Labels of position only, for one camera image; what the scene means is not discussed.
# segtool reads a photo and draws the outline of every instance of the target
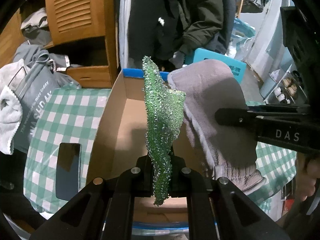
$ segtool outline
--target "black smartphone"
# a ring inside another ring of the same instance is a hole
[[[56,170],[56,197],[69,201],[79,190],[81,144],[60,143]]]

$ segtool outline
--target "green scrubbing cloth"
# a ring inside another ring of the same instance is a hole
[[[162,80],[157,65],[144,57],[145,103],[148,117],[147,150],[153,163],[155,205],[168,198],[172,165],[168,155],[178,137],[183,121],[185,92],[169,89]]]

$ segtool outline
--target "metal screw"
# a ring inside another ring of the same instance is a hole
[[[131,169],[131,173],[133,174],[138,174],[141,171],[141,169],[139,167],[134,167]]]
[[[181,171],[182,171],[183,174],[189,174],[189,173],[191,173],[191,169],[190,169],[190,168],[187,168],[187,167],[182,168]]]
[[[100,185],[102,182],[103,182],[103,178],[99,178],[99,177],[93,180],[93,184],[95,185]]]
[[[228,184],[229,180],[228,180],[228,178],[226,178],[226,177],[220,177],[220,178],[219,178],[219,182],[220,182],[221,184],[223,184],[223,185],[226,185],[226,184]]]

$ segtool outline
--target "olive green jacket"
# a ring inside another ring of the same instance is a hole
[[[222,0],[179,0],[179,13],[183,28],[179,50],[186,55],[206,45],[222,29]]]

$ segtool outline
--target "gray bag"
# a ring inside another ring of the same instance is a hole
[[[41,54],[14,92],[22,106],[22,120],[13,141],[14,147],[21,152],[28,153],[44,105],[51,93],[60,87],[47,67],[48,58],[48,53]]]

